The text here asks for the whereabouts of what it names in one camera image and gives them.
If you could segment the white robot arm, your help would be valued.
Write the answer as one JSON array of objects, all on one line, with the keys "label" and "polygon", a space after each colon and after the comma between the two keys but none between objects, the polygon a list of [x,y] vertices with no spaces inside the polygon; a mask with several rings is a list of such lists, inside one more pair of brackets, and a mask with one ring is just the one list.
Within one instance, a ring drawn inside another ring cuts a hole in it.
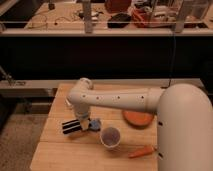
[{"label": "white robot arm", "polygon": [[148,112],[157,116],[158,171],[213,171],[213,105],[198,87],[95,90],[80,79],[67,95],[83,129],[92,106]]}]

